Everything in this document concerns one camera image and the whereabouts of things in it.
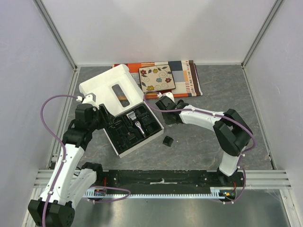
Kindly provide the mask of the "white hair clipper kit box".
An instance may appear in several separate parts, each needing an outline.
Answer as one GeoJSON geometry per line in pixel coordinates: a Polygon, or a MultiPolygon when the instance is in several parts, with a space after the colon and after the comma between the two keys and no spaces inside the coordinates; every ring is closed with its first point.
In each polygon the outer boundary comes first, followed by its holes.
{"type": "Polygon", "coordinates": [[[96,104],[104,104],[115,117],[113,124],[104,124],[102,129],[116,154],[122,158],[164,133],[164,127],[143,100],[143,91],[136,84],[129,68],[120,64],[79,85],[83,96],[93,93],[96,104]],[[138,128],[126,116],[134,111],[146,134],[144,138],[138,128]]]}

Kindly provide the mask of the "silver black hair clipper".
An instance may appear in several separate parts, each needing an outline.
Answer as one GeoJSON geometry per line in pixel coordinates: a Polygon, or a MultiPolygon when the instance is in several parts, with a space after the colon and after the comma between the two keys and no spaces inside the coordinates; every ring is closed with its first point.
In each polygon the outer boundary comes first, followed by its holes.
{"type": "Polygon", "coordinates": [[[138,120],[138,118],[137,118],[135,112],[134,112],[134,111],[131,111],[131,112],[127,113],[126,116],[127,116],[127,118],[128,118],[129,120],[132,121],[132,123],[138,128],[138,130],[140,131],[140,133],[141,133],[141,134],[143,135],[143,137],[145,138],[145,137],[146,137],[146,134],[145,134],[145,132],[144,132],[142,126],[141,126],[141,123],[139,122],[139,120],[138,120]]]}

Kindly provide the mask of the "black comb guard attachment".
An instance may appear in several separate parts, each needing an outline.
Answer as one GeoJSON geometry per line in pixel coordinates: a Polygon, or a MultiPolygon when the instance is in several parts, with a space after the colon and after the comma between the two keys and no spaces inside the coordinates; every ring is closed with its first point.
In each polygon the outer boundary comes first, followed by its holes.
{"type": "Polygon", "coordinates": [[[172,143],[174,142],[173,138],[166,136],[162,142],[163,145],[171,147],[172,143]]]}

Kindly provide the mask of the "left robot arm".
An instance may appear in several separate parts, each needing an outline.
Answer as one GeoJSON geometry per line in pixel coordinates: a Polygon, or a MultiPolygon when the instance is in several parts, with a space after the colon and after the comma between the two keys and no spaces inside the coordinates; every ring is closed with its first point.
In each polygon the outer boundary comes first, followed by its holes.
{"type": "Polygon", "coordinates": [[[75,119],[59,141],[61,151],[52,176],[39,199],[31,200],[28,211],[39,227],[69,227],[75,210],[91,186],[104,181],[101,164],[87,162],[74,179],[74,172],[82,158],[92,133],[109,125],[113,120],[104,105],[80,104],[75,110],[75,119]]]}

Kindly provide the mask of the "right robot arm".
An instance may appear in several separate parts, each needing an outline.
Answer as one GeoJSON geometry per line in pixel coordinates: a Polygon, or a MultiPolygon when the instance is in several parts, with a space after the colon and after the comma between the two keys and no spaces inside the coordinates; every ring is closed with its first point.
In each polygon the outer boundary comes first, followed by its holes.
{"type": "Polygon", "coordinates": [[[251,129],[238,112],[234,109],[212,112],[196,108],[182,100],[176,103],[168,96],[161,97],[156,106],[167,125],[192,124],[215,133],[223,150],[223,157],[217,169],[217,181],[222,186],[232,183],[240,156],[249,142],[255,141],[251,129]]]}

